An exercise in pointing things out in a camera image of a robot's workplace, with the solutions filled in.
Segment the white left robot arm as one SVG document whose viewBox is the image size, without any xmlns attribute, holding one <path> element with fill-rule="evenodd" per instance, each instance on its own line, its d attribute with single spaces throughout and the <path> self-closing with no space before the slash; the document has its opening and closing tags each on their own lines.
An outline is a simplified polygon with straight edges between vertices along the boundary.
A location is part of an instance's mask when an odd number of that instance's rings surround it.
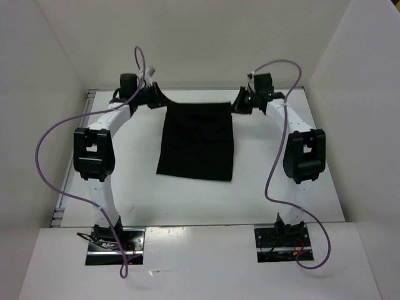
<svg viewBox="0 0 400 300">
<path fill-rule="evenodd" d="M 128 122 L 138 106 L 150 109 L 161 108 L 170 100 L 163 94 L 156 82 L 137 90 L 129 104 L 121 98 L 119 88 L 109 102 L 108 112 L 88 127 L 74 131 L 73 165 L 84 180 L 90 201 L 97 209 L 91 240 L 103 242 L 109 249 L 119 249 L 124 244 L 121 217 L 117 212 L 111 187 L 111 174 L 116 166 L 113 137 Z"/>
</svg>

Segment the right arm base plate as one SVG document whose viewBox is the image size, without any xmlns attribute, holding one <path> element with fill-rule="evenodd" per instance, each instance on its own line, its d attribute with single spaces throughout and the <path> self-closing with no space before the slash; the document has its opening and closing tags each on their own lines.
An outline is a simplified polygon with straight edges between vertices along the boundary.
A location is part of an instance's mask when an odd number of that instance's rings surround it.
<svg viewBox="0 0 400 300">
<path fill-rule="evenodd" d="M 281 263 L 296 260 L 313 261 L 313 251 L 307 226 L 265 225 L 254 227 L 258 263 Z"/>
</svg>

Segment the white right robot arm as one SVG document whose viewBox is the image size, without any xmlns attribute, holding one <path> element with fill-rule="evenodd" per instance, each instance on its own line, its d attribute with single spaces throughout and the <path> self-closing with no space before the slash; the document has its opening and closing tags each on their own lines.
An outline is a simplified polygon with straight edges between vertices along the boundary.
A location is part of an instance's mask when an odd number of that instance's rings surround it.
<svg viewBox="0 0 400 300">
<path fill-rule="evenodd" d="M 281 142 L 276 158 L 267 176 L 264 195 L 274 204 L 289 206 L 284 222 L 298 224 L 309 216 L 317 224 L 321 220 L 306 208 L 308 191 L 326 168 L 326 134 L 305 122 L 288 104 L 281 92 L 262 96 L 249 86 L 241 87 L 232 105 L 238 114 L 251 114 L 257 108 L 274 121 L 282 131 Z M 275 199 L 269 193 L 274 172 L 278 163 L 290 180 L 289 194 L 285 199 Z"/>
</svg>

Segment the black skirt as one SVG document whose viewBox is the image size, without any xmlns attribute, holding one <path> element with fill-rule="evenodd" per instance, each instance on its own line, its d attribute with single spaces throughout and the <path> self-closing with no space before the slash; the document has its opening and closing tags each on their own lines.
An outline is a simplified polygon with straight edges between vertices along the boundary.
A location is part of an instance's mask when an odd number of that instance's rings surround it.
<svg viewBox="0 0 400 300">
<path fill-rule="evenodd" d="M 157 174 L 230 182 L 233 166 L 229 102 L 174 102 L 167 106 Z"/>
</svg>

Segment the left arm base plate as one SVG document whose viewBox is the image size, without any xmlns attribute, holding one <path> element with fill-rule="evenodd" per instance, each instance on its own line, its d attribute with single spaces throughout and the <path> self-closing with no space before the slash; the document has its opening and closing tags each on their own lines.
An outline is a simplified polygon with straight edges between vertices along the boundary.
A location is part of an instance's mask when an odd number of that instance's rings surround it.
<svg viewBox="0 0 400 300">
<path fill-rule="evenodd" d="M 144 228 L 124 228 L 121 244 L 129 265 L 143 265 L 145 233 Z M 86 239 L 88 240 L 86 266 L 117 266 L 123 263 L 123 256 L 116 242 L 102 241 L 96 244 L 92 242 L 91 237 L 86 236 Z"/>
</svg>

